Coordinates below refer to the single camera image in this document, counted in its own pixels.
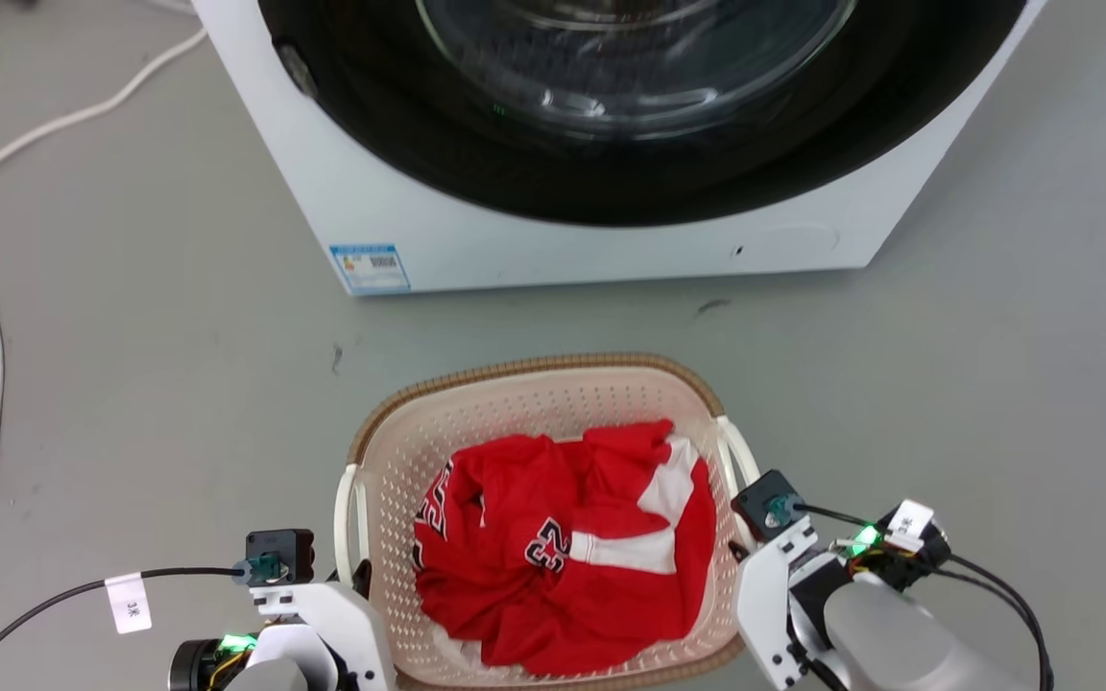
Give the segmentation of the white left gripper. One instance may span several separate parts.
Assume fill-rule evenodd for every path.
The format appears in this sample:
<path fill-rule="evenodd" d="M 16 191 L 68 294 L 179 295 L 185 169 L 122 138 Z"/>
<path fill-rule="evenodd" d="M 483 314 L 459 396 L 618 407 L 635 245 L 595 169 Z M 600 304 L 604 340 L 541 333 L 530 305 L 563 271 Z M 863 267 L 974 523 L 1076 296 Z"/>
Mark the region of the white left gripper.
<path fill-rule="evenodd" d="M 257 635 L 249 687 L 264 690 L 395 690 L 397 673 L 388 631 L 365 598 L 372 595 L 372 561 L 343 583 L 251 587 L 259 615 L 273 618 Z"/>

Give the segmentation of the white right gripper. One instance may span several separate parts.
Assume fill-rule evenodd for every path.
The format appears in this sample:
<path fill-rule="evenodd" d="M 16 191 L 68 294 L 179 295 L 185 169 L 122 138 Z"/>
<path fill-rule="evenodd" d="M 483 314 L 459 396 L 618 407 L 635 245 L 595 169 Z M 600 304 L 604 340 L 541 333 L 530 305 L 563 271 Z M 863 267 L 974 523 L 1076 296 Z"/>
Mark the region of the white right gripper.
<path fill-rule="evenodd" d="M 849 673 L 827 634 L 830 595 L 849 582 L 846 561 L 817 547 L 810 517 L 794 522 L 752 554 L 747 540 L 729 540 L 740 563 L 734 582 L 738 634 L 758 669 L 778 690 L 816 678 L 847 690 Z"/>

